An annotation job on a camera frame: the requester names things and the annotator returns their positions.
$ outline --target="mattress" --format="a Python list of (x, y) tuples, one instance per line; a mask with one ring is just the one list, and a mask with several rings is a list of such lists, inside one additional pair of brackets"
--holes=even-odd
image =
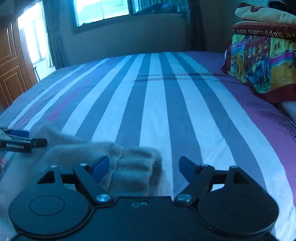
[(178, 170), (181, 156), (220, 170), (237, 165), (278, 203), (273, 234), (292, 241), (296, 129), (224, 74), (223, 63), (223, 54), (167, 52), (60, 69), (20, 96), (0, 116), (0, 126), (34, 136), (49, 123), (93, 142), (156, 148), (166, 174), (161, 196), (175, 197), (188, 185)]

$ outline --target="brown door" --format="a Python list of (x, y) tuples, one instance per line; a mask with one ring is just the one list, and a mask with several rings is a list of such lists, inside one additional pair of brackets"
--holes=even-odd
[(14, 20), (0, 29), (0, 105), (6, 109), (36, 83), (24, 34)]

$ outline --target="white stripe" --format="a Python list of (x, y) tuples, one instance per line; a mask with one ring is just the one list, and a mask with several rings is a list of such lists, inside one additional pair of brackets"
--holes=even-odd
[(165, 180), (162, 181), (158, 195), (173, 196), (173, 166), (168, 111), (158, 54), (152, 54), (150, 61), (149, 77), (143, 109), (140, 146), (152, 147), (160, 151), (163, 159), (162, 168), (165, 171)]
[(145, 54), (140, 54), (136, 57), (126, 76), (114, 92), (114, 95), (94, 132), (92, 137), (93, 142), (114, 142), (116, 140), (128, 98), (135, 80), (137, 79), (144, 56)]
[(81, 66), (79, 66), (78, 68), (76, 68), (75, 70), (71, 71), (70, 73), (68, 73), (67, 75), (65, 75), (63, 78), (61, 78), (60, 80), (58, 80), (57, 82), (55, 82), (54, 84), (52, 84), (50, 87), (48, 87), (46, 90), (44, 90), (40, 95), (38, 95), (35, 99), (33, 99), (22, 111), (21, 113), (18, 114), (18, 116), (9, 124), (8, 128), (12, 128), (15, 123), (22, 118), (25, 113), (27, 113), (27, 111), (43, 96), (45, 95), (48, 91), (50, 91), (54, 86), (56, 86), (58, 83), (60, 83), (61, 81), (63, 81), (64, 79), (67, 79), (68, 77), (70, 77), (71, 75), (73, 75), (75, 72), (77, 72), (78, 70), (80, 70), (83, 66), (85, 66), (86, 64), (83, 64)]
[(130, 58), (131, 56), (126, 56), (118, 65), (116, 65), (116, 67), (104, 76), (104, 78), (87, 94), (87, 96), (83, 98), (71, 114), (70, 118), (67, 120), (64, 128), (62, 129), (62, 133), (73, 136), (76, 135), (94, 103)]
[(233, 124), (253, 152), (263, 174), (267, 192), (279, 205), (279, 218), (275, 225), (276, 237), (281, 241), (294, 240), (296, 238), (296, 212), (292, 190), (285, 169), (274, 149), (234, 96), (214, 75), (188, 55), (184, 53), (179, 53), (179, 55), (201, 76), (206, 75), (205, 82), (219, 98)]
[(66, 93), (71, 87), (73, 87), (78, 81), (80, 81), (82, 78), (87, 76), (89, 73), (93, 72), (97, 67), (105, 63), (108, 59), (101, 60), (98, 64), (96, 64), (94, 67), (92, 67), (90, 70), (86, 71), (76, 79), (74, 79), (71, 83), (69, 83), (66, 87), (64, 87), (61, 91), (59, 91), (47, 104), (40, 110), (26, 125), (24, 130), (29, 131), (35, 123), (42, 118), (42, 116), (45, 114), (45, 112), (64, 94)]
[(217, 170), (235, 165), (232, 153), (222, 136), (202, 94), (172, 53), (165, 53), (179, 83), (188, 114), (200, 145), (203, 163)]

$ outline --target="bed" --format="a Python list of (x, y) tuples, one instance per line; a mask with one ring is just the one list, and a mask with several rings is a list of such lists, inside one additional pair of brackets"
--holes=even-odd
[(154, 147), (166, 172), (159, 195), (176, 196), (188, 185), (178, 170), (181, 156), (221, 170), (238, 165), (278, 203), (273, 234), (293, 241), (296, 129), (223, 65), (223, 54), (168, 52), (60, 69), (20, 96), (0, 126), (34, 136), (49, 123), (89, 141)]

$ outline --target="sheer white curtain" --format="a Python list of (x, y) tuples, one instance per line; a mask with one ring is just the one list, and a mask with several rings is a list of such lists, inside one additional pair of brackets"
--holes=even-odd
[(44, 8), (43, 8), (43, 1), (40, 2), (40, 8), (41, 8), (41, 13), (42, 13), (42, 19), (44, 22), (44, 26), (45, 26), (45, 35), (46, 35), (46, 45), (47, 45), (47, 53), (46, 53), (46, 63), (47, 63), (47, 67), (51, 68), (54, 66), (53, 62), (52, 62), (52, 56), (50, 54), (50, 49), (49, 49), (49, 42), (48, 42), (48, 34), (47, 34), (47, 27), (46, 27), (46, 22), (45, 22), (45, 15), (44, 15)]

